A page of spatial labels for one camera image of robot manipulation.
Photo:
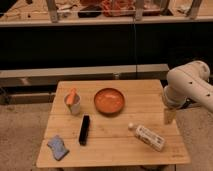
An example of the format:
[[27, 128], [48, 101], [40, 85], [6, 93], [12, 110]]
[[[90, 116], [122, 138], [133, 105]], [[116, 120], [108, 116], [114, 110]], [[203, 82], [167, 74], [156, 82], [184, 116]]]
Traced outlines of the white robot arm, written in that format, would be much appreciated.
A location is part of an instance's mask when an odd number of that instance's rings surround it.
[[200, 60], [175, 67], [168, 71], [167, 85], [163, 88], [162, 100], [164, 123], [171, 124], [176, 111], [191, 99], [213, 113], [213, 85], [208, 80], [209, 66]]

